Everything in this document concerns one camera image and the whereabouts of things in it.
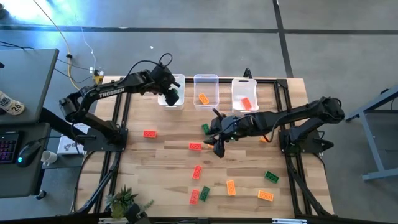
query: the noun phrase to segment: gray concrete floor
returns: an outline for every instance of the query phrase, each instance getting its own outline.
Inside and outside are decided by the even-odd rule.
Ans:
[[[35,5],[24,10],[16,1],[0,2],[6,3],[11,15],[0,20],[0,25],[50,25]],[[39,2],[58,25],[276,28],[271,0]],[[286,29],[397,29],[397,1],[279,0],[279,4]],[[61,16],[60,11],[67,13]],[[81,33],[64,34],[74,64],[92,67],[93,59]],[[85,36],[94,49],[97,66],[107,75],[125,75],[136,61],[157,60],[164,52],[171,52],[174,73],[240,77],[249,67],[256,77],[286,77],[278,34],[87,32]],[[310,100],[338,97],[349,113],[398,84],[396,35],[286,35],[286,39],[294,77],[304,78]],[[35,48],[56,47],[59,59],[66,59],[66,46],[58,32],[0,30],[0,40]],[[57,63],[57,68],[67,69],[62,63]],[[141,68],[151,69],[152,65],[142,64],[137,70]],[[72,74],[76,80],[88,76],[78,68]],[[91,84],[87,80],[80,86]],[[58,100],[73,91],[68,79],[55,72],[45,106],[61,116]],[[362,174],[376,170],[362,125],[354,120],[325,125],[322,130],[325,138],[335,143],[324,156],[335,213],[345,218],[397,222],[398,178],[368,183],[361,179]],[[49,147],[57,147],[57,141],[52,139]],[[67,214],[77,172],[46,171],[42,188],[49,194],[41,201],[32,197],[0,199],[0,220]]]

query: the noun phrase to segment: clear plastic container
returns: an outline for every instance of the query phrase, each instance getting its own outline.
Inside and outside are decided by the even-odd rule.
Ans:
[[[204,105],[199,94],[205,94],[209,103]],[[193,105],[196,110],[211,110],[217,108],[218,98],[218,76],[214,74],[197,74],[193,77]]]
[[[184,108],[184,98],[185,98],[185,75],[182,74],[173,74],[175,81],[180,84],[180,87],[177,87],[171,84],[172,88],[176,89],[177,95],[179,99],[173,106],[169,106],[166,103],[166,98],[164,95],[157,97],[157,103],[162,105],[165,110],[182,110]]]
[[[257,81],[247,78],[234,78],[232,80],[232,108],[241,113],[253,112],[259,109],[257,104]],[[251,109],[245,109],[242,99],[250,101]]]

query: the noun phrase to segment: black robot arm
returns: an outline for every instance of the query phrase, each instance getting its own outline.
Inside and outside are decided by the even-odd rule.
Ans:
[[[111,83],[83,87],[76,93],[59,101],[60,108],[65,119],[71,123],[84,123],[101,132],[109,143],[116,144],[121,140],[119,127],[112,121],[103,121],[88,110],[96,100],[122,94],[151,92],[153,94],[165,95],[166,102],[172,106],[177,102],[178,95],[171,84],[179,87],[171,71],[164,65],[158,64],[153,71],[143,70],[128,74],[119,81],[112,80]]]
[[[224,142],[230,140],[237,141],[246,136],[263,136],[272,132],[271,141],[276,127],[309,118],[301,126],[294,126],[287,130],[289,142],[292,143],[305,139],[309,133],[325,123],[336,124],[344,119],[340,100],[325,97],[278,113],[266,111],[238,117],[225,116],[216,110],[215,112],[217,118],[211,122],[211,136],[205,140],[205,143],[214,145],[213,150],[219,157],[224,157]]]

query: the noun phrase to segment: wooden tabletop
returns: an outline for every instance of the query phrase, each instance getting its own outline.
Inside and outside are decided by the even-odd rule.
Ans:
[[[105,77],[104,83],[111,79],[119,77]],[[287,81],[292,106],[308,103],[303,79],[288,78]],[[111,120],[115,99],[112,96],[99,100],[95,115]],[[260,111],[277,111],[272,85],[257,84],[257,100]],[[230,83],[220,83],[218,109],[231,114]],[[152,93],[132,95],[127,122],[129,137],[122,154],[116,192],[126,185],[132,187],[134,194],[139,194],[137,203],[154,199],[155,203],[147,210],[150,217],[294,217],[286,163],[277,134],[271,143],[260,142],[258,137],[226,143],[222,159],[205,144],[202,151],[188,150],[189,142],[204,140],[201,125],[209,124],[214,117],[211,111],[195,110],[192,83],[185,85],[185,105],[181,111],[164,110]],[[145,129],[156,130],[157,138],[142,137]],[[103,157],[104,153],[96,152],[83,169],[76,201],[78,208],[98,185]],[[302,159],[308,188],[324,209],[333,213],[322,163],[312,154],[303,154]],[[192,179],[195,165],[203,167],[199,180]],[[277,184],[264,178],[266,171],[280,177]],[[227,180],[234,181],[236,196],[228,196]],[[192,190],[201,191],[203,186],[210,188],[207,201],[190,205]],[[259,190],[274,194],[274,201],[259,199]],[[302,193],[298,190],[297,194],[304,211]]]

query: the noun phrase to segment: green block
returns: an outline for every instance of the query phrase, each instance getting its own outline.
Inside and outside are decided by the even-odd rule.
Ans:
[[[209,133],[209,131],[210,131],[209,126],[208,126],[207,124],[203,124],[203,125],[201,126],[201,128],[202,128],[202,130],[203,130],[203,132],[204,132],[205,134]]]
[[[266,172],[264,177],[269,179],[274,184],[278,183],[278,180],[279,180],[278,176],[276,176],[275,174],[273,174],[273,173],[271,173],[269,171]]]
[[[203,190],[201,191],[199,199],[206,202],[207,196],[209,194],[210,188],[204,186]]]

